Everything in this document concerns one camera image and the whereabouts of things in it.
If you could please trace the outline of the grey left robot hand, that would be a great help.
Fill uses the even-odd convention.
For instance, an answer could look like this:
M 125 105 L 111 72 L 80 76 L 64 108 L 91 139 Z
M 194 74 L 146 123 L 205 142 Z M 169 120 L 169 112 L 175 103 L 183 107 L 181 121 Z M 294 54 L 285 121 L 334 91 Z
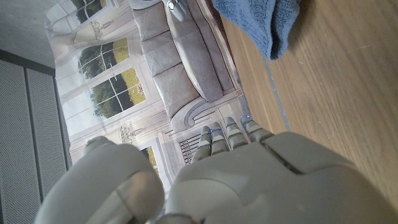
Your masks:
M 251 117 L 201 131 L 168 192 L 145 154 L 99 136 L 52 187 L 36 223 L 396 223 L 355 165 Z

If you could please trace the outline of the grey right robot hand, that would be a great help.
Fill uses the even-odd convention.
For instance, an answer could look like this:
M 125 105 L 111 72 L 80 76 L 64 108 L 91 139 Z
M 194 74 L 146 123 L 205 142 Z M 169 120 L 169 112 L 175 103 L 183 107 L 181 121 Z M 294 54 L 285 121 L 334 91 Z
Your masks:
M 186 0 L 168 0 L 167 7 L 180 22 L 185 20 L 188 11 Z

